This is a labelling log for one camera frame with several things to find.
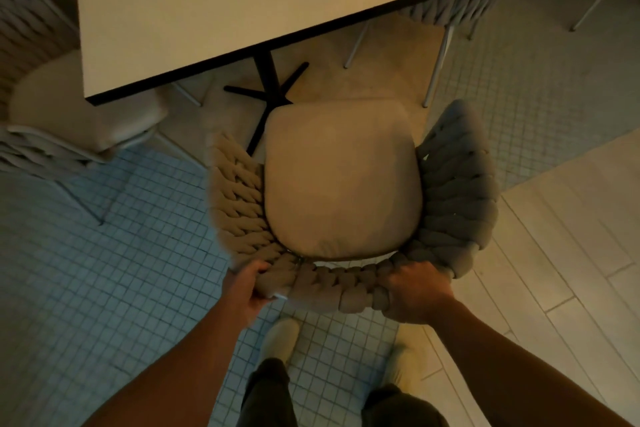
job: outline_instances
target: hand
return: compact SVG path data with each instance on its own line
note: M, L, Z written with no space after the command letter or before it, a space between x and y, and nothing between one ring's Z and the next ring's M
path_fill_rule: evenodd
M253 288L257 275L269 268L267 262L254 260L245 265L238 273L230 269L222 280L220 301L231 304L231 309L239 314L242 327L246 328L255 321L260 310L273 299L260 297Z
M449 277L431 262L402 265L380 277L380 284L389 291L385 316L401 323L431 324L441 304L454 300Z

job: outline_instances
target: black table edge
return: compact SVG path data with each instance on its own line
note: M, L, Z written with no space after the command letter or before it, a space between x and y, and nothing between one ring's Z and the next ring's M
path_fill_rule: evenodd
M304 41L305 39L310 39L317 35L325 34L336 29L341 29L343 27L357 24L358 22L363 22L368 19L373 19L375 17L393 12L395 10L400 10L404 7L409 7L411 5L415 5L417 3L425 1L427 0L393 0L382 5L377 5L369 9L361 10L360 12L355 12L354 14L349 14L345 17L323 22L322 24L318 24L316 26L308 27L305 29L300 29L299 31L281 35L268 41L259 42L258 44L247 46L246 48L231 51L230 53L222 54L210 59L205 59L203 61L190 64L188 66L173 69L171 71L167 71L166 73L162 73L161 75L151 76L150 78L146 78L135 83L129 83L112 90L97 93L92 96L86 97L86 99L87 101L89 101L89 103L96 106L102 105L104 103L109 103L110 101L125 98L126 96L131 96L141 91L156 88L177 80L182 80L183 78L188 78L189 76L198 75L200 73L203 73L204 71L224 66L226 64L239 61L240 59L252 57L257 51L271 51L274 49L282 48L295 42Z

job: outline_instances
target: black table leg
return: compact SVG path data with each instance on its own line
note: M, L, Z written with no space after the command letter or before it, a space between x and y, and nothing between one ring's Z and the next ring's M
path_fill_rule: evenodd
M264 91L249 90L229 85L223 88L229 93L237 93L244 96L250 96L251 98L261 99L267 104L267 108L264 109L262 117L260 117L260 122L253 132L253 137L251 138L251 142L249 142L249 147L246 149L249 155L253 155L255 148L258 147L258 142L260 142L260 138L264 132L264 124L267 122L269 114L274 108L291 104L291 102L286 98L287 92L291 89L293 83L295 83L302 73L304 73L306 68L309 67L308 62L302 63L281 85L270 51L257 53L253 56L253 61L255 62L256 68L258 68L258 74L260 75L260 81L262 82Z

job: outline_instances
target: foot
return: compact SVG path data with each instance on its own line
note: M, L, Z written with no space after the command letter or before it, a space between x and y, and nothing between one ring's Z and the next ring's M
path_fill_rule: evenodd
M396 336L396 344L388 359L381 386L389 383L404 393L415 394L419 389L420 374L424 363L423 348L424 331L421 326L400 325Z
M300 325L295 319L286 318L276 321L264 337L258 365L267 358L277 358L287 364L298 341Z

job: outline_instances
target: seat cushion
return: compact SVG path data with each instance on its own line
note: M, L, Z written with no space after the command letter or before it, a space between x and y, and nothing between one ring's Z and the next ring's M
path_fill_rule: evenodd
M377 257L408 240L422 192L408 116L392 100L276 108L265 130L274 236L316 260Z
M84 99L80 51L36 68L18 82L9 122L52 133L96 153L158 124L168 114L155 90L92 106Z

